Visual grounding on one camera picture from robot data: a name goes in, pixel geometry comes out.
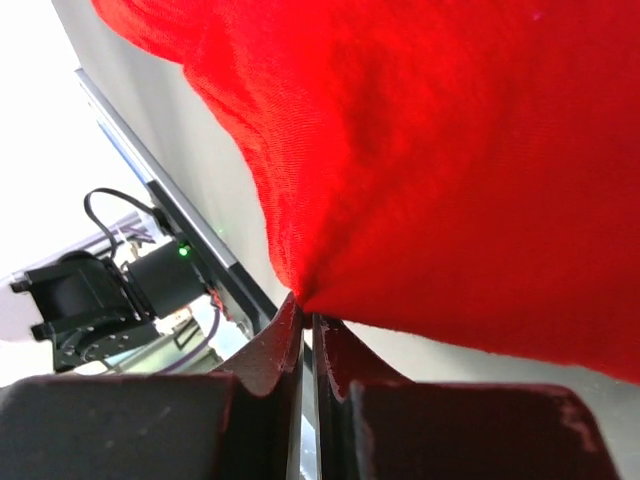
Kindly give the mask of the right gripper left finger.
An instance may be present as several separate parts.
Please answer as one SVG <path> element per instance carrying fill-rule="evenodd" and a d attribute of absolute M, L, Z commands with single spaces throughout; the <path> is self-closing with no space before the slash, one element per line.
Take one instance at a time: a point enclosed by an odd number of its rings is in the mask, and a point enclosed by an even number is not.
<path fill-rule="evenodd" d="M 5 479 L 295 479 L 303 316 L 293 298 L 213 371 L 39 376 L 1 392 Z"/>

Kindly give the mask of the red t shirt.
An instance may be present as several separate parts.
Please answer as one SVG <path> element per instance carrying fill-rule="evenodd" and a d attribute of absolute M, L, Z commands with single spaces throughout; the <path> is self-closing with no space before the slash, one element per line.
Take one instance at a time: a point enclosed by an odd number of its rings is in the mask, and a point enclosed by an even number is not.
<path fill-rule="evenodd" d="M 309 313 L 639 379 L 635 1 L 98 1 L 238 145 Z"/>

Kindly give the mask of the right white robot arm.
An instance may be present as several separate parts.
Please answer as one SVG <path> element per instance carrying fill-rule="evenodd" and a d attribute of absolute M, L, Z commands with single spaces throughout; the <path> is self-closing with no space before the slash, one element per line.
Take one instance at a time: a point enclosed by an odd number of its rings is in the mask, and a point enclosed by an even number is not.
<path fill-rule="evenodd" d="M 197 254 L 169 243 L 119 272 L 72 252 L 13 284 L 42 315 L 54 372 L 1 396 L 5 479 L 295 479 L 302 466 L 302 333 L 293 299 L 208 373 L 104 376 L 76 366 L 155 335 L 203 295 Z M 326 317 L 314 334 L 322 479 L 614 479 L 596 422 L 552 385 L 424 384 Z"/>

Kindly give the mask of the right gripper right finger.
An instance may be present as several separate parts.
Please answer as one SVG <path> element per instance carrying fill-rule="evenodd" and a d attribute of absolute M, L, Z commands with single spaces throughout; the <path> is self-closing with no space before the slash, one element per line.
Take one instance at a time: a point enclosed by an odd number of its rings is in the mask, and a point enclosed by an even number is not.
<path fill-rule="evenodd" d="M 313 319 L 323 479 L 615 479 L 586 405 L 545 384 L 419 383 Z"/>

